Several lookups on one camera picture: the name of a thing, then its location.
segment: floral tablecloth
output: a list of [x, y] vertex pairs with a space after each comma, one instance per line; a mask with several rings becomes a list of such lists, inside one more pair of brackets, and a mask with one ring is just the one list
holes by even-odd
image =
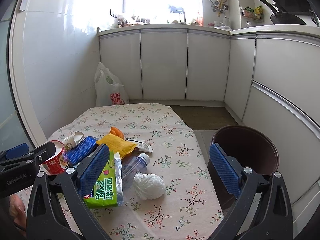
[[[125, 137], [148, 141], [153, 153], [148, 172], [161, 176], [166, 192], [140, 200], [130, 188], [124, 205], [92, 210], [112, 239], [207, 239], [223, 219], [212, 181], [193, 131], [169, 107], [145, 103], [87, 110], [49, 140], [62, 141], [75, 131], [102, 138], [115, 126]], [[31, 192], [19, 192], [28, 205]], [[79, 232], [63, 195], [60, 202], [70, 227]]]

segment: floor mat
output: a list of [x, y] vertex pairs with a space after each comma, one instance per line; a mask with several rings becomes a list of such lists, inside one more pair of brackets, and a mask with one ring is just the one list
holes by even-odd
[[217, 130], [237, 124], [224, 107], [170, 106], [192, 130]]

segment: yellow snack packet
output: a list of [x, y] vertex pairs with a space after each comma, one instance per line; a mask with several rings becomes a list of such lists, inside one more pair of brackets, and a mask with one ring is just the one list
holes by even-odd
[[136, 143], [128, 142], [121, 139], [118, 136], [115, 136], [111, 133], [103, 136], [100, 140], [96, 142], [98, 145], [104, 143], [108, 145], [109, 151], [113, 151], [114, 153], [119, 152], [120, 158], [122, 159], [128, 153], [132, 152], [136, 147]]

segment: green package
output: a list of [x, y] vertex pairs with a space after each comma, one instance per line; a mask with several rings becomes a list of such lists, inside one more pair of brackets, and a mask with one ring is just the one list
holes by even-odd
[[113, 151], [110, 151], [109, 161], [103, 168], [91, 194], [84, 196], [84, 202], [90, 209], [123, 204], [121, 167], [119, 153], [113, 154]]

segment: white countertop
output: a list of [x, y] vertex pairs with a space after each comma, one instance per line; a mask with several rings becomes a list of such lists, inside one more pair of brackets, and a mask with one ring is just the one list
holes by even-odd
[[212, 33], [219, 33], [223, 35], [241, 35], [241, 34], [255, 34], [255, 33], [294, 33], [306, 36], [312, 36], [320, 38], [320, 28], [298, 25], [298, 24], [276, 24], [276, 25], [262, 25], [256, 27], [250, 27], [245, 29], [239, 29], [234, 31], [225, 31], [217, 28], [188, 25], [188, 24], [143, 24], [143, 25], [133, 25], [128, 27], [120, 27], [116, 29], [110, 29], [102, 32], [98, 32], [98, 36], [103, 36], [111, 33], [118, 33], [124, 31], [134, 31], [143, 29], [186, 29], [186, 30], [199, 30]]

